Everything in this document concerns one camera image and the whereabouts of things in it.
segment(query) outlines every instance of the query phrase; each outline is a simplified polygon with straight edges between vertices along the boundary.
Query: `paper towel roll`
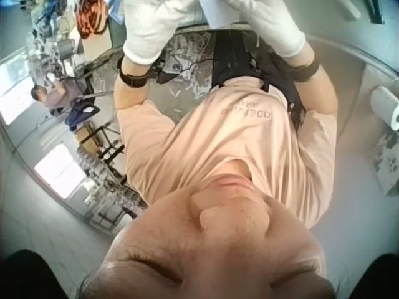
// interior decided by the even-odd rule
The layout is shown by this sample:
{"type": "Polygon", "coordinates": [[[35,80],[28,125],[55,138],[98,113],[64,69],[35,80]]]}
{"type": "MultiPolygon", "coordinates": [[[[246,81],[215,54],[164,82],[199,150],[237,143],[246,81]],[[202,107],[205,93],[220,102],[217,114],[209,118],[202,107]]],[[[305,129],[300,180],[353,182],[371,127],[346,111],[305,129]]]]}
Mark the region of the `paper towel roll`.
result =
{"type": "Polygon", "coordinates": [[[372,92],[372,109],[392,130],[399,130],[399,99],[383,86],[372,92]]]}

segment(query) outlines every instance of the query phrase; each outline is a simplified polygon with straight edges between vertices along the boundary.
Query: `coiled cable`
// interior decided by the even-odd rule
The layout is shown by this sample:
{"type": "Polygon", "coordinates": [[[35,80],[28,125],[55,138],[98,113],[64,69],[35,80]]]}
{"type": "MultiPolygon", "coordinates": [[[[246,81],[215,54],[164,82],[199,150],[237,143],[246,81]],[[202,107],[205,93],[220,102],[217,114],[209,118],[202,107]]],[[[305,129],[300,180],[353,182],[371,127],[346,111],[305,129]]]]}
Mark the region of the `coiled cable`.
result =
{"type": "Polygon", "coordinates": [[[76,9],[77,30],[83,39],[103,34],[107,28],[108,9],[104,0],[80,0],[76,9]]]}

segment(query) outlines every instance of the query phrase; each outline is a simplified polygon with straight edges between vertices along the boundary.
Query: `white glove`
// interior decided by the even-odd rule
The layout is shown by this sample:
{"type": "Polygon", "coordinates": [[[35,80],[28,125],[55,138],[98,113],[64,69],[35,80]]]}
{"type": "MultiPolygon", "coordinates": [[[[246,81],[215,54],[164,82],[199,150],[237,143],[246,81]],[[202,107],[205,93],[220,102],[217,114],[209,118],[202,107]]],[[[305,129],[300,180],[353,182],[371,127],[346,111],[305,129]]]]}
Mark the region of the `white glove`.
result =
{"type": "Polygon", "coordinates": [[[138,64],[152,64],[177,29],[194,0],[123,0],[127,40],[125,55],[138,64]]]}
{"type": "Polygon", "coordinates": [[[246,18],[277,55],[292,57],[305,46],[305,34],[298,29],[283,0],[225,1],[246,18]]]}
{"type": "Polygon", "coordinates": [[[47,73],[47,79],[52,83],[56,80],[56,77],[53,73],[47,73]]]}

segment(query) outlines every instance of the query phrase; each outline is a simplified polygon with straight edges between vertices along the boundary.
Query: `lip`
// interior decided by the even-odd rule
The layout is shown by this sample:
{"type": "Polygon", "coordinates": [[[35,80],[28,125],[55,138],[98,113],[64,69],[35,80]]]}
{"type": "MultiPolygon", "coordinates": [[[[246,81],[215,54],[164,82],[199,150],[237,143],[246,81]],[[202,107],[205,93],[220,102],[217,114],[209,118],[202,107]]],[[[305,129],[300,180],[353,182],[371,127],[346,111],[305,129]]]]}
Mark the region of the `lip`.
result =
{"type": "Polygon", "coordinates": [[[248,190],[255,191],[254,184],[242,176],[235,174],[225,174],[220,178],[215,179],[209,184],[209,187],[215,188],[229,188],[229,187],[243,187],[248,190]]]}

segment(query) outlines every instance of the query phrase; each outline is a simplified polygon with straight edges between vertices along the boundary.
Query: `floor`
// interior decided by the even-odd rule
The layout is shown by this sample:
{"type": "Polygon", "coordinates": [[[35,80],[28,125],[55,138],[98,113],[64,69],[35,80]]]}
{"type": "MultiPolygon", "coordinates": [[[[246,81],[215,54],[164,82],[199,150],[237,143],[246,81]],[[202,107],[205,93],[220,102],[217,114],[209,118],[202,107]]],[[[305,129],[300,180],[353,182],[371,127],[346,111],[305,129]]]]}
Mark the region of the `floor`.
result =
{"type": "Polygon", "coordinates": [[[32,31],[29,11],[19,5],[0,7],[0,60],[26,46],[27,34],[32,31]]]}
{"type": "Polygon", "coordinates": [[[69,298],[101,264],[112,237],[82,222],[36,184],[1,140],[0,258],[21,249],[40,254],[69,298]]]}

